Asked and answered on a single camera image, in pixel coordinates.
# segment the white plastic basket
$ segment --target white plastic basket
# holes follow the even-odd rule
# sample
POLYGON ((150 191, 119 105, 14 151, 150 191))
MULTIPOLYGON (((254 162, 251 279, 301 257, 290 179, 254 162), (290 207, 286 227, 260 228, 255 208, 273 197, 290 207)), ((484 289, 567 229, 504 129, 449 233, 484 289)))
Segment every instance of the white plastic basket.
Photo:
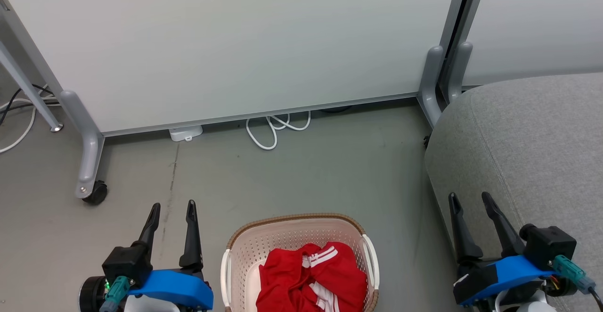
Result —
POLYGON ((228 242, 220 268, 220 288, 226 312, 257 312, 261 290, 259 265, 274 248, 296 250, 307 243, 324 247, 328 241, 350 246, 358 268, 367 274, 364 312, 372 312, 379 298, 379 262, 371 239, 355 220, 341 214, 287 215, 251 222, 228 242))

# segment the cable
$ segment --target cable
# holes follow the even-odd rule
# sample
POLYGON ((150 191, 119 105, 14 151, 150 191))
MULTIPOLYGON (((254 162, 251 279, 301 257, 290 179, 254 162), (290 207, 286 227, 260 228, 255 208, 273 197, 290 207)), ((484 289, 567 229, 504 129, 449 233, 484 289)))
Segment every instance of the cable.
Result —
MULTIPOLYGON (((44 102, 44 103, 46 104, 46 106, 49 106, 49 107, 50 107, 50 106, 61 106, 61 105, 60 105, 60 103, 59 103, 59 102, 56 102, 56 101, 55 101, 55 102, 44 102)), ((26 104, 26 105, 12 106, 12 107, 11 107, 11 108, 9 108, 9 109, 5 109, 5 110, 0 111, 0 114, 2 114, 2 113, 4 113, 4 112, 7 112, 7 111, 10 111, 10 110, 16 110, 16 109, 19 109, 19 108, 25 108, 25 107, 31 107, 31 106, 34 106, 34 104, 26 104)))
POLYGON ((597 305, 599 306, 599 310, 601 312, 603 312, 603 303, 601 302, 601 298, 599 297, 599 295, 596 293, 594 287, 588 287, 588 291, 590 292, 590 294, 593 296, 593 298, 595 299, 595 301, 597 301, 597 305))
POLYGON ((45 84, 44 87, 40 87, 37 84, 32 84, 32 86, 36 87, 37 89, 41 90, 41 91, 45 91, 46 93, 54 96, 54 93, 52 93, 51 91, 49 91, 48 89, 44 88, 46 86, 48 86, 48 84, 45 84))
POLYGON ((0 126, 2 126, 2 123, 4 122, 4 118, 6 117, 6 113, 8 113, 8 109, 10 108, 10 105, 13 104, 13 101, 15 101, 15 98, 17 97, 17 95, 19 95, 20 91, 21 91, 21 88, 19 88, 17 91, 15 91, 15 94, 13 94, 13 97, 10 98, 10 101, 6 105, 7 110, 4 112, 4 114, 2 114, 2 118, 0 118, 0 126))
POLYGON ((555 278, 555 276, 551 276, 551 283, 553 284, 556 290, 559 290, 559 280, 555 278))
POLYGON ((272 136, 274 137, 274 144, 272 144, 272 146, 267 147, 267 146, 260 144, 259 141, 256 139, 256 137, 253 136, 252 131, 249 129, 249 120, 250 119, 247 119, 247 121, 245 121, 245 129, 247 130, 249 137, 252 138, 252 140, 255 142, 256 145, 258 145, 259 148, 262 148, 265 151, 271 151, 272 149, 274 149, 276 147, 276 144, 277 144, 276 131, 283 130, 283 129, 285 129, 285 127, 295 130, 295 131, 303 131, 303 130, 307 129, 308 126, 310 126, 311 114, 310 114, 310 111, 308 111, 308 121, 306 121, 306 125, 304 127, 295 127, 295 126, 290 125, 289 124, 289 122, 291 121, 290 114, 287 114, 287 121, 282 121, 281 119, 278 119, 278 117, 276 117, 274 115, 266 116, 265 118, 266 118, 266 121, 268 121, 270 130, 272 131, 272 136), (272 123, 272 119, 278 121, 282 126, 274 127, 274 124, 272 123))
MULTIPOLYGON (((52 96, 49 97, 43 97, 43 100, 56 100, 57 98, 54 97, 51 91, 46 90, 46 87, 48 87, 48 84, 45 84, 43 87, 39 87, 34 85, 34 87, 41 89, 40 91, 38 91, 38 94, 41 94, 43 91, 47 91, 47 93, 50 93, 52 96)), ((15 92, 15 94, 13 95, 13 97, 10 99, 9 102, 7 102, 6 104, 3 104, 2 106, 0 106, 0 109, 5 108, 6 110, 3 110, 3 114, 2 114, 2 119, 0 119, 0 125, 2 125, 2 122, 4 121, 4 117, 6 117, 6 114, 8 113, 8 111, 13 110, 13 109, 17 109, 17 108, 22 108, 22 107, 27 107, 27 106, 33 106, 32 101, 28 100, 28 99, 16 99, 15 97, 19 94, 19 92, 21 91, 21 89, 17 90, 15 92), (16 106, 16 107, 11 107, 11 105, 13 104, 13 102, 27 102, 28 105, 23 105, 23 106, 16 106)), ((58 103, 48 103, 47 106, 60 106, 60 104, 58 103)), ((32 129, 32 126, 34 125, 34 120, 36 119, 36 107, 34 106, 33 110, 32 110, 32 119, 30 120, 30 124, 27 126, 25 132, 17 139, 17 141, 13 142, 12 144, 10 144, 8 147, 2 148, 0 149, 0 153, 4 153, 6 151, 9 151, 10 149, 12 149, 13 147, 17 146, 19 144, 19 142, 21 142, 28 133, 30 133, 30 130, 32 129)))
POLYGON ((496 296, 496 300, 494 300, 494 309, 496 312, 500 312, 500 302, 505 298, 507 292, 508 290, 502 291, 496 296))

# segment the concrete floor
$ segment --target concrete floor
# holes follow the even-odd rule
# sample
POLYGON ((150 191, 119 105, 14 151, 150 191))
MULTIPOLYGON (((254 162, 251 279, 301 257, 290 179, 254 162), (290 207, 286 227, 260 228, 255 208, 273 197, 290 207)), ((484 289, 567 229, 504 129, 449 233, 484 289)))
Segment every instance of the concrete floor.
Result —
MULTIPOLYGON (((11 82, 0 72, 2 103, 16 89, 11 82)), ((173 142, 167 131, 108 139, 98 178, 109 194, 96 207, 73 196, 81 140, 62 109, 53 111, 65 123, 61 132, 51 133, 38 115, 24 141, 0 155, 0 312, 76 311, 82 282, 102 275, 114 246, 138 237, 155 202, 162 224, 152 263, 176 267, 189 199, 198 207, 216 311, 223 310, 220 260, 235 230, 267 217, 319 212, 347 214, 371 237, 381 267, 377 311, 455 310, 452 252, 424 171, 429 126, 414 100, 315 113, 306 131, 279 132, 270 152, 252 143, 244 122, 209 125, 192 142, 173 142)), ((0 147, 29 119, 29 110, 8 115, 0 147)), ((297 125, 303 121, 296 116, 297 125)), ((265 122, 254 123, 269 144, 265 122)))

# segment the gray sofa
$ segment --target gray sofa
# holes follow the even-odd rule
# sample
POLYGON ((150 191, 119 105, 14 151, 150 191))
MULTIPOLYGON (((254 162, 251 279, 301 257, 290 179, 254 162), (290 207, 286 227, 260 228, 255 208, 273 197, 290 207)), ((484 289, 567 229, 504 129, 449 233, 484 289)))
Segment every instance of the gray sofa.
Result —
MULTIPOLYGON (((451 239, 448 194, 456 192, 476 244, 486 257, 500 256, 481 200, 487 191, 517 231, 531 222, 575 237, 574 260, 603 287, 603 74, 466 91, 444 110, 425 159, 451 239)), ((599 310, 580 292, 549 303, 558 311, 599 310)))

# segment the whiteboard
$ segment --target whiteboard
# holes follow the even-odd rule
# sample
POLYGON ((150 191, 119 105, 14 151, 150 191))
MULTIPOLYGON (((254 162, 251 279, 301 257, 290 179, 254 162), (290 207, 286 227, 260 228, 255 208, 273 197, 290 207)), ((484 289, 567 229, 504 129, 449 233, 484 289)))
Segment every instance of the whiteboard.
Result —
POLYGON ((101 132, 418 91, 450 0, 9 0, 101 132))
POLYGON ((603 0, 480 0, 463 85, 603 71, 603 0))

